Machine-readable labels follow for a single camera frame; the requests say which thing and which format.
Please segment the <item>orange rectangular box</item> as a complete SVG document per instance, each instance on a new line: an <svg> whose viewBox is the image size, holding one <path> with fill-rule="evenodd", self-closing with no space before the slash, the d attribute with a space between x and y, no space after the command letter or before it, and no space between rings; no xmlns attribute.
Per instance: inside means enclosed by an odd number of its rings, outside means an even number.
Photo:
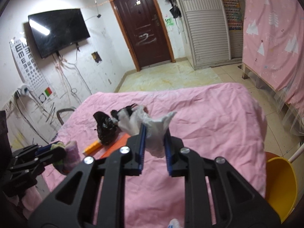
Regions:
<svg viewBox="0 0 304 228"><path fill-rule="evenodd" d="M116 150L119 150L121 147L126 146L128 139L130 138L130 135L124 134L117 142L115 142L111 147L109 147L106 152L100 157L102 158L108 158L111 153L113 153Z"/></svg>

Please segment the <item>black bag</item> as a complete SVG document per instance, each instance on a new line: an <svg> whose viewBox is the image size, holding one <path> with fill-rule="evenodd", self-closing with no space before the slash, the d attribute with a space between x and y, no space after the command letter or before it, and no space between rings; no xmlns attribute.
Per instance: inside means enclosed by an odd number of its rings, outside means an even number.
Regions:
<svg viewBox="0 0 304 228"><path fill-rule="evenodd" d="M104 146L111 145L118 135L117 125L104 112L97 111L93 114L93 117L97 122L96 131L101 144Z"/></svg>

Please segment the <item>white plastic bag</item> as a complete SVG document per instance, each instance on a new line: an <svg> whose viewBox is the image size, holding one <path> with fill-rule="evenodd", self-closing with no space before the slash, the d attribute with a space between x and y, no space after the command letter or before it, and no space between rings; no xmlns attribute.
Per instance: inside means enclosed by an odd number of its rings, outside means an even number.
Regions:
<svg viewBox="0 0 304 228"><path fill-rule="evenodd" d="M130 136L138 135L141 126L144 125L146 128L145 150L154 157L163 158L165 156L164 136L175 115L176 112L172 111L160 118L144 117L142 121L130 120L123 115L117 125Z"/></svg>

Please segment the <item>purple knitted cloth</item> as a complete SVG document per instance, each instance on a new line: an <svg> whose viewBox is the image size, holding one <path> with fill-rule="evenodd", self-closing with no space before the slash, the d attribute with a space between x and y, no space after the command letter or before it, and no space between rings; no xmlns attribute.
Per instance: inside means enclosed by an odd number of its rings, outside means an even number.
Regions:
<svg viewBox="0 0 304 228"><path fill-rule="evenodd" d="M63 159L53 163L53 166L58 172L66 176L81 162L77 142L69 141L64 144L58 141L51 145L52 150L56 148L63 148L66 155Z"/></svg>

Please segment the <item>black and white sock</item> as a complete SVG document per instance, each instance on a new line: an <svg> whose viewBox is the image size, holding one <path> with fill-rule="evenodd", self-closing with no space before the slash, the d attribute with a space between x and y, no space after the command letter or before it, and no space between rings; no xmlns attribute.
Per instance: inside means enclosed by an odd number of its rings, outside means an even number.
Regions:
<svg viewBox="0 0 304 228"><path fill-rule="evenodd" d="M142 121L144 117L150 118L147 107L139 104L131 104L119 110L112 110L110 114L114 123L118 123L123 115L134 121Z"/></svg>

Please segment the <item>yellow plastic bucket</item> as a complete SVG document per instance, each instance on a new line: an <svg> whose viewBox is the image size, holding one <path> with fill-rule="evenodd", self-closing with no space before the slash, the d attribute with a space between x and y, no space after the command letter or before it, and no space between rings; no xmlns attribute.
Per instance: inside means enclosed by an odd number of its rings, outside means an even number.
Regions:
<svg viewBox="0 0 304 228"><path fill-rule="evenodd" d="M292 164L283 157L266 152L265 199L284 222L297 201L297 179Z"/></svg>

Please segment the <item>yellow orange glue stick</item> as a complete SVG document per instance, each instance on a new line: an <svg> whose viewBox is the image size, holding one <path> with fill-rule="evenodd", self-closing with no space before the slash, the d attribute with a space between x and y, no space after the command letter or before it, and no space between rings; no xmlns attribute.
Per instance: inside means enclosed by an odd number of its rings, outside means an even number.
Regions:
<svg viewBox="0 0 304 228"><path fill-rule="evenodd" d="M101 141L97 140L97 141L93 142L92 144L90 144L89 146L87 146L82 151L82 153L83 153L83 155L90 155L101 147L102 147Z"/></svg>

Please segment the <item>white metal chair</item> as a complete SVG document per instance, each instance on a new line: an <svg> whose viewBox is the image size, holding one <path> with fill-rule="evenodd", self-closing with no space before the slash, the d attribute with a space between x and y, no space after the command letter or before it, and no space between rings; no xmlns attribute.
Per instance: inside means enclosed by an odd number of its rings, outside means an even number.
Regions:
<svg viewBox="0 0 304 228"><path fill-rule="evenodd" d="M293 163L304 152L304 144L301 144L297 151L288 159L290 163Z"/></svg>

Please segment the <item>eye chart poster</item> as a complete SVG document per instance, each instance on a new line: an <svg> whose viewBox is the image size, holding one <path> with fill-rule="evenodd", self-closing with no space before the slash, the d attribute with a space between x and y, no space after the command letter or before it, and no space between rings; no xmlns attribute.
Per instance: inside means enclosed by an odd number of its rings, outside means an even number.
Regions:
<svg viewBox="0 0 304 228"><path fill-rule="evenodd" d="M51 85L39 69L26 38L14 37L9 42L13 59L21 78L39 103L43 104L53 95Z"/></svg>

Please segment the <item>dark brown door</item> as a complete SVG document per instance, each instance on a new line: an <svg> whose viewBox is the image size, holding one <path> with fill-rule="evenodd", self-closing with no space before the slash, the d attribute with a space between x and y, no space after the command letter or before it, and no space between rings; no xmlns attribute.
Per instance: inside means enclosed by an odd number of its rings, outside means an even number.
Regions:
<svg viewBox="0 0 304 228"><path fill-rule="evenodd" d="M110 0L135 68L174 63L174 54L157 0Z"/></svg>

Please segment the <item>white louvered wardrobe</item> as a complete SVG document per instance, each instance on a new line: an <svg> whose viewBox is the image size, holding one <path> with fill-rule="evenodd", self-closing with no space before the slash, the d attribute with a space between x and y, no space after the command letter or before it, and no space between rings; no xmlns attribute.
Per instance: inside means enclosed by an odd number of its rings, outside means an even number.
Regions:
<svg viewBox="0 0 304 228"><path fill-rule="evenodd" d="M184 50L194 70L242 63L233 54L223 0L177 0Z"/></svg>

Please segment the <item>pink tree-print curtain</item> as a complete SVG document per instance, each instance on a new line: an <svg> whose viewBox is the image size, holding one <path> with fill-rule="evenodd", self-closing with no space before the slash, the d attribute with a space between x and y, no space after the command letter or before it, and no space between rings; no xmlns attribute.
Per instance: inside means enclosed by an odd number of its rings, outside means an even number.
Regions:
<svg viewBox="0 0 304 228"><path fill-rule="evenodd" d="M298 0L246 0L243 62L303 114L303 8Z"/></svg>

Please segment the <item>white wall power adapter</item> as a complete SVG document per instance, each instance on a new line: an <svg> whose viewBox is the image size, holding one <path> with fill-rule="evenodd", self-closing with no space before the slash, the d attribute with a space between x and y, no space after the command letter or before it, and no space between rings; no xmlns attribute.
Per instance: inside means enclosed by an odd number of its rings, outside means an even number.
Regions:
<svg viewBox="0 0 304 228"><path fill-rule="evenodd" d="M17 90L20 96L27 96L30 94L30 87L27 84L22 84Z"/></svg>

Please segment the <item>black wall television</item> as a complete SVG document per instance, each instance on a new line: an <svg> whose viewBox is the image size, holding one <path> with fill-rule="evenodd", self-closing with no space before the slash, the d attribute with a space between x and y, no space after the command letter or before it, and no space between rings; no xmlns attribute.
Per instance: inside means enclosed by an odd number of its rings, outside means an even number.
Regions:
<svg viewBox="0 0 304 228"><path fill-rule="evenodd" d="M41 58L90 37L80 9L31 14L28 22Z"/></svg>

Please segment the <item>colourful wall chart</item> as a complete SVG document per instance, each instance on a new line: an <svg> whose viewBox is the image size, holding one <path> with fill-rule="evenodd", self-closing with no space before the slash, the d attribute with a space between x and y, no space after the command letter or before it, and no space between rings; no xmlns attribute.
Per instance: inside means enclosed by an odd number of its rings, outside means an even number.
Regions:
<svg viewBox="0 0 304 228"><path fill-rule="evenodd" d="M242 10L239 0L222 0L229 30L243 30Z"/></svg>

